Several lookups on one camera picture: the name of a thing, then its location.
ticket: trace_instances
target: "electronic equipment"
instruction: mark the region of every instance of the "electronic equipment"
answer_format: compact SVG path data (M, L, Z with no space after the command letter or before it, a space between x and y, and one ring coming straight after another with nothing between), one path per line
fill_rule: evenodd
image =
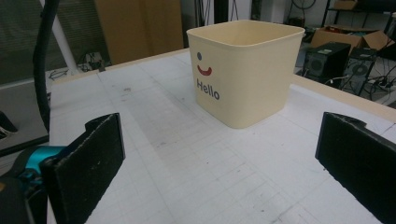
M67 147L29 147L0 176L2 224L47 223L48 197L58 224L85 223L120 169L120 114L85 124Z
M361 95L375 59L376 49L354 48L348 57L340 90Z
M379 221L396 223L396 144L365 125L325 112L315 158Z
M350 45L329 42L305 54L302 76L338 88L347 62Z

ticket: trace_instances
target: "cable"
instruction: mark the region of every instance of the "cable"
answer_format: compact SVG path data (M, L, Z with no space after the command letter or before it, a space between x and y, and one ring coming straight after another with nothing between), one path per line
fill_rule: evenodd
M68 69L65 70L65 71L62 71L62 72L57 72L56 70L54 70L54 71L52 71L52 72L49 74L49 78L53 81L53 80L55 80L55 79L58 78L58 77L62 77L62 76L64 76L64 75L66 75L66 74L67 74L67 71L68 71Z
M330 79L327 80L324 84L326 85L326 84L329 83L329 82L332 84L332 82L333 82L334 80L336 80L336 79L344 79L344 78L347 78L347 77L349 77L349 76L330 78Z
M300 10L307 10L307 9L311 8L311 7L317 2L317 0L314 0L314 1L311 3L311 5L309 5L309 6L307 6L307 7L304 7L304 2L305 2L305 0L303 0L301 6L298 6L298 5L295 3L295 0L292 0L292 1L291 1L291 3L292 3L293 5L295 5L298 9L300 9Z

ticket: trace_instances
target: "floor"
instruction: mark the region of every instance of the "floor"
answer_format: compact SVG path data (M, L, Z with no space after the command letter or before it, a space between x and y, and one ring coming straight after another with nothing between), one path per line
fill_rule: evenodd
M304 55L308 48L308 45L302 44L294 72L297 72L303 67ZM48 72L48 91L50 91L50 85L54 79L66 76L70 75L68 75L67 71L64 69ZM16 133L14 136L11 136L8 139L0 140L0 150L2 148L11 147L15 144L18 144L18 142L22 143L39 136L43 136L47 133L44 129L44 126L42 125L41 118L39 117L38 108L35 102L34 83L32 80L27 80L7 86L0 86L0 95L6 96L0 98L0 110L5 112L8 118L14 122L17 128L23 126L19 133ZM377 99L386 95L387 93L385 91L378 91L374 98ZM369 95L363 94L362 97L369 98ZM389 106L396 108L396 102ZM14 153L12 155L0 158L0 175L10 168L17 156L18 153Z

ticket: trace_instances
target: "cardboard box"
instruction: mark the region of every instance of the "cardboard box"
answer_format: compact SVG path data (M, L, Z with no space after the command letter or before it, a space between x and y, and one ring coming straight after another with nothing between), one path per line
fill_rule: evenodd
M351 50L354 47L382 49L388 44L389 38L383 31L333 25L316 30L311 46L317 48L329 42L350 44Z
M183 49L180 0L94 0L112 64Z
M355 8L358 4L356 1L336 1L334 3L334 9L341 9L341 10L351 10Z

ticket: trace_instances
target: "black cable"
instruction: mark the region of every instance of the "black cable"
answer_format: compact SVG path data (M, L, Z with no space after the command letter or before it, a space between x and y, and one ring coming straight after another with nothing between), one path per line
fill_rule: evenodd
M67 71L68 70L65 70L65 71L62 71L62 72L57 72L56 70L54 70L54 71L52 71L50 74L49 74L49 78L51 79L51 80L55 80L56 78L58 78L58 77L62 77L62 76L64 76L64 75L66 75L67 74Z
M317 2L317 0L314 0L314 1L311 3L311 5L309 5L309 6L307 6L307 7L304 7L304 2L302 3L301 6L299 6L299 5L297 5L297 3L295 3L295 0L291 0L291 3L292 3L293 5L295 5L295 6L296 6L298 9L300 9L300 10L307 10L307 9L311 8L316 2Z
M38 109L47 132L50 131L50 104L46 87L46 55L52 32L52 24L58 10L60 0L46 0L41 13L41 23L38 30L35 52L33 55L33 75L35 80L35 95Z

